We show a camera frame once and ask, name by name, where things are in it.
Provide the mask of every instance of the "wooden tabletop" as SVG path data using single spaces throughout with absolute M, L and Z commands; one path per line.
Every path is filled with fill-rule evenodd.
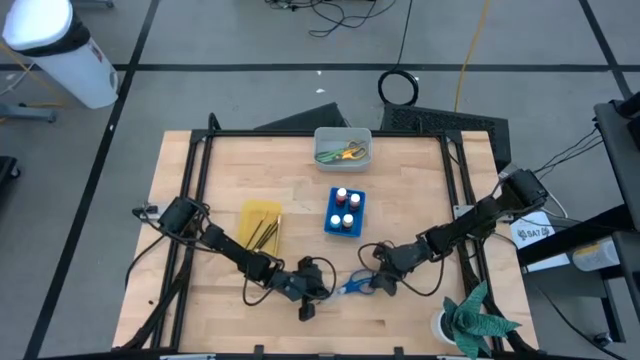
M 180 192 L 189 136 L 189 132 L 165 133 L 150 202 L 167 204 Z M 480 199 L 498 181 L 488 137 L 484 132 L 468 132 L 463 138 L 471 181 Z M 214 138 L 204 196 L 204 202 L 211 206 L 212 220 L 233 238 L 246 200 L 282 203 L 278 256 L 286 261 L 288 270 L 295 269 L 297 261 L 306 255 L 326 257 L 337 269 L 338 286 L 361 268 L 356 257 L 360 245 L 382 240 L 411 243 L 415 234 L 452 221 L 442 155 L 435 139 L 374 138 L 371 167 L 365 173 L 351 174 L 316 170 L 312 144 L 311 137 Z M 195 193 L 198 160 L 191 196 Z M 453 167 L 463 203 L 459 171 L 455 164 Z M 367 193 L 361 238 L 324 233 L 332 186 Z M 506 225 L 500 225 L 498 232 L 510 237 Z M 155 231 L 142 226 L 137 252 L 157 237 Z M 114 345 L 130 339 L 157 303 L 168 247 L 168 242 L 158 246 L 133 270 Z M 508 319 L 522 324 L 518 332 L 537 347 L 515 248 L 492 237 L 485 251 L 496 304 Z M 375 266 L 370 252 L 365 254 L 368 263 Z M 429 291 L 437 282 L 439 266 L 425 263 L 406 281 Z M 324 264 L 320 267 L 325 284 L 330 286 L 330 270 Z M 456 253 L 446 258 L 442 286 L 431 297 L 417 296 L 399 284 L 394 297 L 377 291 L 373 296 L 349 295 L 320 304 L 316 317 L 307 322 L 298 321 L 299 302 L 290 302 L 277 293 L 259 306 L 245 306 L 242 285 L 243 274 L 231 261 L 221 255 L 196 254 L 181 351 L 246 353 L 262 344 L 268 353 L 391 354 L 394 347 L 402 346 L 407 354 L 460 354 L 455 346 L 438 342 L 430 329 L 430 319 L 442 309 L 445 296 L 457 303 L 464 299 Z M 257 299 L 262 292 L 250 285 L 249 300 Z M 173 309 L 167 315 L 165 335 L 170 333 L 172 323 Z M 168 336 L 163 344 L 168 344 Z

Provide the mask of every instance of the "black aluminum frame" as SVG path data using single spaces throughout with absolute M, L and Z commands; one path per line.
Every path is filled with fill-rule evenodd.
M 445 172 L 445 178 L 447 181 L 447 190 L 449 194 L 449 200 L 451 205 L 451 214 L 453 214 L 453 206 L 458 205 L 458 197 L 456 192 L 456 183 L 453 175 L 453 169 L 451 165 L 451 155 L 449 153 L 448 143 L 449 141 L 453 141 L 456 146 L 456 153 L 458 156 L 458 163 L 460 168 L 460 173 L 462 177 L 462 185 L 464 189 L 465 201 L 469 205 L 475 204 L 475 195 L 473 193 L 473 188 L 471 186 L 471 180 L 469 177 L 469 169 L 467 166 L 466 156 L 464 153 L 464 147 L 462 143 L 462 136 L 460 131 L 448 131 L 445 133 L 423 133 L 422 131 L 405 131 L 405 130 L 372 130 L 371 131 L 373 137 L 425 137 L 425 138 L 436 138 L 440 142 L 440 148 L 442 152 L 443 166 Z M 200 166 L 200 174 L 198 176 L 198 185 L 196 190 L 196 200 L 202 200 L 206 178 L 209 169 L 211 151 L 212 151 L 212 143 L 214 137 L 311 137 L 313 136 L 313 130 L 222 130 L 215 119 L 215 116 L 211 114 L 209 116 L 209 129 L 206 130 L 192 130 L 191 139 L 189 142 L 189 150 L 187 152 L 187 161 L 184 170 L 182 186 L 180 190 L 181 196 L 186 196 L 188 194 L 188 189 L 190 185 L 191 178 L 193 176 L 193 167 L 195 164 L 195 155 L 196 150 L 199 143 L 204 140 L 204 151 L 202 163 Z M 474 243 L 475 251 L 478 252 L 478 256 L 476 256 L 477 266 L 480 273 L 480 280 L 477 279 L 473 269 L 471 267 L 471 262 L 468 259 L 468 252 L 466 248 L 466 244 L 461 244 L 457 247 L 458 253 L 460 255 L 460 266 L 461 271 L 465 274 L 464 286 L 465 293 L 469 295 L 469 293 L 473 290 L 473 288 L 479 283 L 479 281 L 486 280 L 489 287 L 489 295 L 488 297 L 493 301 L 493 292 L 491 289 L 491 283 L 489 279 L 489 269 L 487 266 L 486 256 L 484 254 L 484 249 L 478 242 Z M 167 293 L 168 287 L 171 284 L 173 273 L 177 261 L 177 248 L 178 245 L 171 244 L 171 248 L 169 249 L 169 254 L 167 257 L 167 263 L 165 266 L 165 273 L 163 277 L 163 286 L 161 289 L 160 296 L 162 297 Z M 193 250 L 187 249 L 185 251 L 183 261 L 191 262 L 193 260 Z M 170 341 L 170 349 L 175 350 L 176 352 L 179 349 L 180 338 L 182 334 L 182 327 L 184 322 L 184 312 L 186 311 L 186 297 L 188 294 L 189 288 L 189 276 L 187 276 L 187 280 L 184 282 L 182 289 L 178 295 L 178 302 L 176 305 L 176 315 L 174 317 L 174 323 L 171 333 L 171 341 Z M 488 309 L 490 313 L 495 313 L 493 309 Z M 152 337 L 151 348 L 158 349 L 160 347 L 162 333 L 164 327 L 164 316 L 160 319 L 156 328 L 154 330 L 154 334 Z M 504 353 L 504 347 L 501 339 L 492 338 L 492 345 L 494 352 Z M 398 353 L 402 353 L 402 348 L 396 348 L 394 351 Z M 256 352 L 255 353 L 264 354 L 264 347 L 260 344 L 256 344 Z M 242 354 L 225 354 L 230 357 L 242 358 Z M 291 358 L 305 358 L 308 359 L 309 356 L 313 355 L 290 355 Z M 389 356 L 380 355 L 380 358 L 389 358 Z M 433 359 L 433 356 L 411 356 L 411 358 L 415 359 Z

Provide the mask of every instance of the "concrete floor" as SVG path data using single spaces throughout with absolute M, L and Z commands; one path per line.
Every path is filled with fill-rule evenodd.
M 107 57 L 126 65 L 156 0 L 115 2 L 113 10 L 99 5 L 78 5 L 76 10 Z M 382 7 L 390 0 L 380 2 Z M 0 1 L 0 13 L 10 4 Z M 23 168 L 22 178 L 0 205 L 0 285 L 6 289 L 0 292 L 3 357 L 24 355 L 109 121 L 119 120 L 41 356 L 110 348 L 124 274 L 140 229 L 130 210 L 148 195 L 164 131 L 203 127 L 211 111 L 223 128 L 253 128 L 332 101 L 353 126 L 379 128 L 380 71 L 318 74 L 295 64 L 395 62 L 408 4 L 397 0 L 391 10 L 357 30 L 339 29 L 316 39 L 307 30 L 327 23 L 310 10 L 272 11 L 259 0 L 161 0 L 140 64 L 255 64 L 255 71 L 137 71 L 121 114 L 117 107 L 112 114 L 112 108 L 88 110 L 71 100 L 55 124 L 0 124 L 0 154 L 17 157 Z M 589 4 L 617 62 L 640 64 L 640 40 L 634 36 L 640 3 Z M 345 9 L 364 14 L 367 6 L 349 1 Z M 462 63 L 481 8 L 479 0 L 416 1 L 403 62 Z M 10 63 L 0 54 L 0 69 Z M 540 166 L 586 135 L 593 105 L 622 96 L 610 71 L 574 67 L 559 72 L 553 67 L 607 65 L 577 0 L 494 0 L 472 63 L 549 65 L 530 72 L 470 71 L 464 83 L 460 111 L 509 119 L 513 160 L 522 167 Z M 269 64 L 291 66 L 271 71 Z M 417 106 L 452 110 L 456 71 L 413 73 L 421 85 Z M 0 72 L 0 87 L 10 83 L 11 74 L 17 72 Z M 632 91 L 640 90 L 640 74 L 624 73 L 624 78 Z M 401 82 L 390 82 L 388 88 L 400 97 L 407 92 Z M 317 89 L 325 92 L 318 94 Z M 27 78 L 2 100 L 43 102 L 51 96 Z M 544 183 L 575 219 L 621 202 L 603 147 L 559 166 Z M 626 318 L 627 343 L 611 349 L 625 356 L 640 353 L 640 326 L 629 295 L 623 283 L 612 286 Z M 605 358 L 575 335 L 535 289 L 528 286 L 528 294 L 542 349 Z M 598 300 L 554 298 L 585 332 L 606 328 Z

